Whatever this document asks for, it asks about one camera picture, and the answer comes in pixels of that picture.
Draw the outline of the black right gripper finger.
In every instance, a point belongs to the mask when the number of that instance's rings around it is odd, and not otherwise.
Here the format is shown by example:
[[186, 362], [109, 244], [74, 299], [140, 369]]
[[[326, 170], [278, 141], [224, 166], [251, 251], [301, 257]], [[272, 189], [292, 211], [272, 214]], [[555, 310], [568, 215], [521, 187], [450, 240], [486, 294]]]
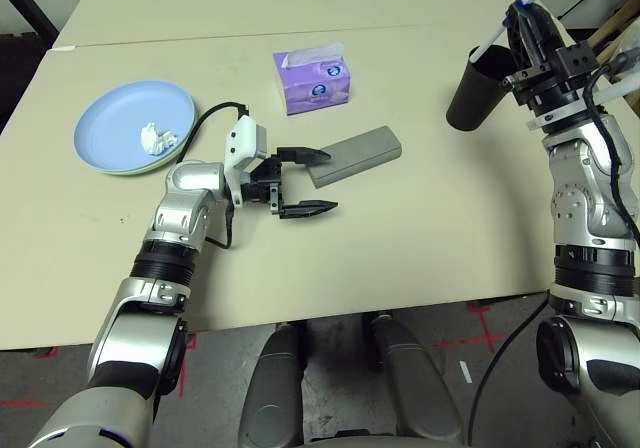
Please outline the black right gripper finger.
[[521, 16], [514, 4], [507, 8], [505, 15], [507, 41], [515, 67], [517, 70], [528, 68], [531, 66], [531, 60], [525, 40], [526, 19]]
[[529, 65], [547, 63], [553, 69], [562, 66], [559, 49], [565, 47], [549, 12], [537, 3], [524, 8], [524, 48]]

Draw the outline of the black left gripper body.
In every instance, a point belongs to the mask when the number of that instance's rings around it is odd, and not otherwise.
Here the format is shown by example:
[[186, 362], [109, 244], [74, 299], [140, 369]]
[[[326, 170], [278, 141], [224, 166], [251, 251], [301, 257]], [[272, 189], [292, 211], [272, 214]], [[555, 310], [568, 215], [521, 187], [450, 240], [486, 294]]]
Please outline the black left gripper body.
[[281, 217], [284, 213], [281, 188], [282, 160], [271, 155], [249, 173], [249, 181], [242, 185], [243, 200], [264, 203], [272, 215]]

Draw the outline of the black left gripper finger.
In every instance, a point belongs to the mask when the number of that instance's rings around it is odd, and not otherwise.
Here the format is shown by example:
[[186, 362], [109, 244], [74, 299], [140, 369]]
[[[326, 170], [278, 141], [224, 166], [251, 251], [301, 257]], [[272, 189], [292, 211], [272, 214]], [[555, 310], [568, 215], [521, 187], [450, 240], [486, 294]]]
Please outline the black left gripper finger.
[[323, 150], [308, 147], [278, 147], [277, 157], [282, 162], [315, 166], [328, 162], [331, 155]]
[[278, 209], [280, 219], [308, 218], [338, 207], [337, 202], [326, 200], [303, 200], [297, 204], [285, 204]]

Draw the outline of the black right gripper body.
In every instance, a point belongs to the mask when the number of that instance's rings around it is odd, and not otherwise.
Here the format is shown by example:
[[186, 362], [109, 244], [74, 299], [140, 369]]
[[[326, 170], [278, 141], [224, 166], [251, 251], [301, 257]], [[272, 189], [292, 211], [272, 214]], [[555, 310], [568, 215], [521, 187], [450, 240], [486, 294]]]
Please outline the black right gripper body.
[[503, 82], [519, 105], [527, 105], [541, 115], [577, 100], [578, 91], [598, 68], [594, 52], [586, 41], [558, 50], [562, 66], [553, 69], [547, 63], [515, 70]]

